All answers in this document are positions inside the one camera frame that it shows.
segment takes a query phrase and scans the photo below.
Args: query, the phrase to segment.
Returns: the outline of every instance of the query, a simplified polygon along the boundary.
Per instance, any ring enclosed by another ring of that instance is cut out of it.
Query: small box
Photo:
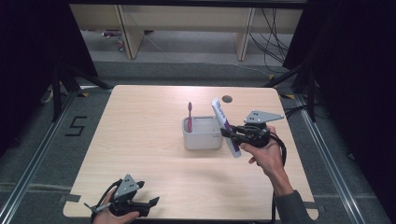
[[[223,142],[216,117],[191,117],[191,132],[188,130],[189,118],[184,118],[182,131],[186,149],[217,149]]]

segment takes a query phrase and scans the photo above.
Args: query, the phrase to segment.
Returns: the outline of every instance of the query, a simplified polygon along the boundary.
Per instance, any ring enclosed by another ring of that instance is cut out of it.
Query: black sleeve
[[[282,223],[315,223],[306,212],[303,199],[297,190],[288,195],[275,197],[275,204]]]

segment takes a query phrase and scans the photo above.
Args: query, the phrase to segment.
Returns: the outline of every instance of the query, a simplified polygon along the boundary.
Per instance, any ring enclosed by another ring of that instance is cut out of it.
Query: gray floor
[[[247,46],[246,59],[238,62],[231,34],[157,31],[147,33],[136,59],[129,60],[120,51],[117,37],[106,38],[101,36],[101,33],[102,31],[82,32],[100,78],[109,84],[176,83],[259,87],[269,81],[269,75],[278,77],[286,71],[279,67],[281,63],[269,56],[264,57],[252,41]],[[288,45],[291,35],[282,35],[280,38]],[[145,75],[139,76],[134,71],[145,72]],[[193,72],[195,78],[191,82],[190,76]],[[156,77],[157,73],[166,78]],[[292,78],[279,84],[276,89],[280,94],[289,94],[291,83]],[[80,84],[90,85],[84,80],[80,80]],[[39,164],[29,189],[13,214],[11,223],[89,223],[87,218],[64,217],[64,202],[61,198],[73,186],[109,95],[108,91],[97,90],[92,91],[87,97],[76,97],[73,100],[54,139],[49,143],[45,158]],[[297,106],[296,100],[293,99],[283,98],[281,102],[285,109]],[[346,156],[347,147],[328,117],[326,109],[317,106],[315,111],[316,124],[365,222],[390,223],[359,167]],[[51,113],[51,103],[38,108],[20,136],[20,144],[11,147],[0,159],[1,204],[7,201],[14,185],[20,180],[30,159],[46,136],[51,125]],[[86,117],[78,120],[78,125],[85,127],[84,132],[79,137],[68,137],[68,133],[76,131],[70,129],[70,124],[76,116]],[[307,128],[303,113],[299,111],[293,114],[288,122],[319,209],[317,223],[354,223]],[[141,219],[136,223],[155,222]]]

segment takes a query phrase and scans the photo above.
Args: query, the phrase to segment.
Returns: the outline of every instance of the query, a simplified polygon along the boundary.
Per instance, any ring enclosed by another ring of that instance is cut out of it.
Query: hand
[[[113,192],[115,190],[116,188],[114,188],[107,194],[107,196],[103,199],[102,204],[110,202],[111,195],[113,195]],[[131,212],[126,214],[125,216],[116,217],[107,208],[96,215],[93,224],[127,224],[131,223],[137,217],[139,217],[139,212]]]
[[[276,133],[275,127],[267,127],[271,133]],[[246,143],[242,143],[240,147],[253,156],[248,163],[256,162],[270,178],[276,196],[293,193],[293,188],[283,167],[280,146],[274,139],[271,138],[268,145],[263,148]]]

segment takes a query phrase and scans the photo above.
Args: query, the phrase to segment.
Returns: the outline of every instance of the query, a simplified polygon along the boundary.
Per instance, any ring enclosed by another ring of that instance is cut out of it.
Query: sleeve
[[[275,204],[282,223],[315,223],[315,221],[312,220],[306,212],[303,199],[301,198],[301,195],[297,190],[288,195],[275,197]]]

